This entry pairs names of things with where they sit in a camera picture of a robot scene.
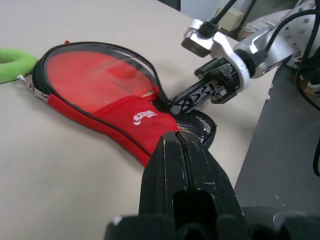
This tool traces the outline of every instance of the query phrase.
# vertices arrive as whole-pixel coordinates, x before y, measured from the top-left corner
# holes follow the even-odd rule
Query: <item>white table surface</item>
[[[0,47],[40,58],[65,40],[122,45],[155,65],[173,98],[197,81],[194,70],[209,60],[180,46],[191,21],[156,0],[4,0]],[[209,150],[233,186],[274,73],[226,104],[199,108],[218,125]],[[138,161],[19,82],[0,85],[0,149],[1,240],[100,240],[114,216],[138,212]]]

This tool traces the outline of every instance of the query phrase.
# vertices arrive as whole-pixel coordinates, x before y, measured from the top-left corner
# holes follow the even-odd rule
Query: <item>green foam ring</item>
[[[36,63],[37,59],[25,51],[0,48],[0,84],[30,74]]]

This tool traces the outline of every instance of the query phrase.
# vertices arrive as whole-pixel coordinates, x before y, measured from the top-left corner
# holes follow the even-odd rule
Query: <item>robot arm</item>
[[[284,60],[291,58],[295,64],[300,63],[314,27],[315,13],[308,12],[315,8],[314,2],[306,2],[290,11],[282,22],[286,23],[289,17],[294,19],[286,23],[279,33],[275,32],[277,27],[264,28],[232,47],[218,31],[218,22],[234,2],[230,1],[225,11],[210,21],[193,20],[186,31],[181,45],[199,57],[210,55],[212,60],[194,72],[199,82],[174,99],[173,114],[188,113],[208,99],[215,104],[223,104],[247,89],[252,79],[261,77]],[[297,16],[304,11],[305,15]],[[309,57],[319,46],[320,37],[317,37]],[[313,83],[320,86],[320,81]]]

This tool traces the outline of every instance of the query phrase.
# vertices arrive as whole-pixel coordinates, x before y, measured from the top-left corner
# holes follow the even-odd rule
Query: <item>table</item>
[[[209,60],[180,46],[191,21],[156,0],[5,0],[0,46],[40,58],[65,40],[122,45],[155,65],[173,98]],[[218,125],[209,150],[233,186],[273,75],[224,105],[199,108]],[[138,212],[143,167],[121,146],[54,111],[19,82],[0,85],[0,100],[2,240],[100,240],[114,216]]]
[[[313,172],[313,160],[320,112],[299,93],[295,74],[287,66],[276,72],[271,100],[263,107],[234,190],[242,207],[319,216],[320,178]]]

